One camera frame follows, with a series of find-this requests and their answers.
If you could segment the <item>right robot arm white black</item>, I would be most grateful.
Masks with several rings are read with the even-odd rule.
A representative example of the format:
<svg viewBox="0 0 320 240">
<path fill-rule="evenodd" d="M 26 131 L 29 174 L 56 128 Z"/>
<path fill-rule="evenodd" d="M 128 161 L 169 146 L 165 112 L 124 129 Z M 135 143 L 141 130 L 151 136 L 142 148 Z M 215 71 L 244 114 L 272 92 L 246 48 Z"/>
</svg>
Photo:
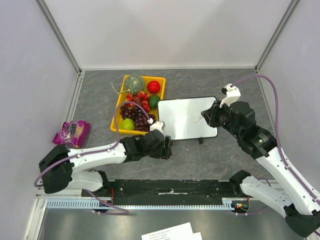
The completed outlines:
<svg viewBox="0 0 320 240">
<path fill-rule="evenodd" d="M 320 193 L 286 157 L 276 138 L 257 125 L 256 113 L 247 102 L 221 105 L 216 100 L 201 112 L 208 126 L 222 127 L 236 138 L 239 147 L 262 165 L 284 190 L 281 193 L 241 170 L 231 178 L 229 191 L 257 198 L 284 217 L 300 237 L 307 238 L 320 228 Z"/>
</svg>

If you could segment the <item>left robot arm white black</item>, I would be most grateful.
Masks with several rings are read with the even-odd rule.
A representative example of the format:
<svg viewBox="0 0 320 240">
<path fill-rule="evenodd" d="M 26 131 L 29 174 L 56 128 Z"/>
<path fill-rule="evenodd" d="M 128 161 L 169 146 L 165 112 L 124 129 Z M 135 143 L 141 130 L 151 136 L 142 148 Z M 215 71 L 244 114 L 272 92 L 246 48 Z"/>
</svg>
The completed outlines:
<svg viewBox="0 0 320 240">
<path fill-rule="evenodd" d="M 99 197 L 110 191 L 107 176 L 102 171 L 89 172 L 99 166 L 136 162 L 144 157 L 168 160 L 171 138 L 155 129 L 146 135 L 122 138 L 110 145 L 85 149 L 68 149 L 64 144 L 55 146 L 40 162 L 40 175 L 46 194 L 66 189 L 84 189 Z"/>
</svg>

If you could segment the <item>small whiteboard black frame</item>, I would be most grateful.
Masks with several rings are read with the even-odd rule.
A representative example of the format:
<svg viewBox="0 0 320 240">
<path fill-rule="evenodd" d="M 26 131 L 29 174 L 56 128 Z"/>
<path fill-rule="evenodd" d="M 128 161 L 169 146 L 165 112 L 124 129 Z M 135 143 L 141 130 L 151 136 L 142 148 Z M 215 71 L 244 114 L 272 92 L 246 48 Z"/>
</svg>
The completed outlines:
<svg viewBox="0 0 320 240">
<path fill-rule="evenodd" d="M 216 137 L 218 129 L 208 126 L 204 118 L 194 123 L 215 100 L 214 96 L 161 100 L 157 110 L 165 123 L 163 133 L 172 140 Z"/>
</svg>

